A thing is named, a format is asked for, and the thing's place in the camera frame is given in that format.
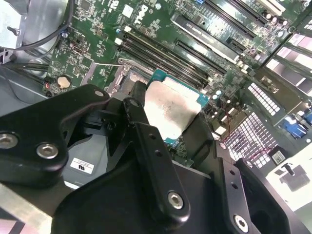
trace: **perforated metal panel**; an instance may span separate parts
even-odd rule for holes
[[[258,168],[271,159],[268,152],[277,143],[255,113],[242,122],[225,140],[233,160],[246,158]]]

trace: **chip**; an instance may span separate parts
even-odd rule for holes
[[[81,0],[80,7],[85,11],[89,11],[91,7],[91,3],[86,0]]]

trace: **capacitor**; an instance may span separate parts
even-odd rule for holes
[[[72,84],[71,79],[67,76],[58,77],[57,82],[61,89],[67,89]]]
[[[267,20],[272,20],[272,15],[266,11],[262,13],[262,16]]]
[[[277,20],[278,20],[278,18],[276,16],[274,16],[271,21],[272,21],[272,23],[276,23]]]

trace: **pcie slot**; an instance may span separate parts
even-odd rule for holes
[[[179,67],[182,72],[189,74],[190,77],[196,78],[199,81],[205,80],[206,82],[208,82],[208,80],[206,79],[207,74],[205,72],[201,71],[197,67],[194,67],[191,63],[184,60],[183,58],[178,57],[178,55],[173,56],[172,53],[168,55],[158,50],[157,48],[153,47],[145,40],[132,34],[131,32],[128,32],[126,34],[126,40],[133,44],[137,43],[139,48],[142,48],[142,46],[144,46],[147,53],[150,53],[152,56],[158,56],[160,60],[167,61],[170,64]]]
[[[190,78],[189,76],[185,75],[179,68],[176,68],[172,64],[169,64],[165,61],[162,61],[159,57],[151,56],[144,50],[142,47],[138,47],[133,45],[129,42],[124,42],[120,45],[123,51],[127,54],[131,55],[135,59],[149,65],[153,69],[161,69],[166,73],[181,79],[182,81],[188,83],[189,85],[193,86],[194,88],[201,87],[201,83],[198,80]]]
[[[237,59],[239,58],[239,55],[234,50],[230,49],[228,46],[218,41],[209,33],[199,28],[196,24],[187,20],[184,16],[179,14],[173,15],[171,20],[176,26],[193,36],[196,40],[206,45],[217,55],[225,58],[233,64],[237,64]]]
[[[247,38],[253,40],[256,37],[256,34],[239,23],[237,20],[232,18],[228,13],[223,11],[220,7],[218,7],[216,4],[211,2],[210,0],[205,0],[205,6],[215,15],[223,19],[225,22],[227,22],[230,26],[235,28],[237,31],[239,31],[241,34],[246,36]]]
[[[272,11],[275,15],[281,16],[282,13],[286,10],[281,4],[279,4],[276,0],[257,0],[261,3],[265,8]]]
[[[178,40],[176,42],[176,46],[179,46],[180,48],[182,48],[183,50],[185,50],[186,52],[188,52],[189,54],[191,54],[192,56],[197,58],[202,63],[204,63],[207,66],[209,66],[212,69],[214,69],[217,73],[221,74],[222,76],[224,76],[226,74],[226,70],[225,69],[220,67],[218,64],[216,64],[214,61],[210,60],[209,58],[204,57],[202,54],[200,54],[199,52],[197,52],[196,50],[191,48],[185,42],[183,42],[181,40]]]
[[[239,12],[247,16],[254,23],[259,25],[260,27],[264,27],[264,25],[268,22],[265,18],[263,18],[259,13],[251,9],[246,3],[240,0],[225,0],[228,4],[235,7]]]

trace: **black cable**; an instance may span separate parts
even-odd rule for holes
[[[0,67],[2,68],[3,77],[4,77],[4,79],[6,80],[6,82],[8,83],[8,85],[9,85],[9,87],[10,87],[10,89],[11,89],[11,92],[12,92],[13,96],[14,96],[18,101],[20,101],[20,102],[22,102],[22,103],[24,103],[24,104],[26,104],[26,105],[32,105],[33,103],[29,103],[29,102],[27,102],[27,101],[24,101],[24,100],[20,99],[19,96],[17,96],[17,94],[15,93],[15,90],[14,90],[14,88],[13,88],[13,86],[12,86],[10,80],[6,77],[6,76],[7,76],[7,72],[6,72],[5,69],[2,67],[2,65],[1,65]]]
[[[68,26],[70,25],[73,15],[74,15],[74,0],[68,0],[69,1],[69,11],[68,11],[68,18],[66,23],[63,26],[60,26],[58,28],[58,30],[54,31],[53,33],[51,33],[50,35],[46,36],[45,38],[38,40],[34,43],[30,43],[28,45],[23,45],[20,48],[17,49],[12,49],[12,48],[4,48],[7,50],[31,50],[34,48],[37,48],[41,45],[44,45],[45,43],[49,42],[50,40],[52,40],[53,38],[59,36],[61,34],[61,32],[63,32],[66,28],[68,28]]]
[[[61,36],[59,35],[58,38],[56,39],[56,41],[54,42],[54,44],[51,46],[51,48],[45,52],[44,54],[42,55],[36,55],[36,54],[33,54],[33,52],[31,51],[28,51],[28,50],[25,50],[24,52],[32,57],[35,57],[35,58],[38,58],[38,59],[41,59],[41,58],[44,58],[46,57],[47,55],[49,55],[55,48],[56,46],[58,45],[59,43],[59,40],[60,40]]]

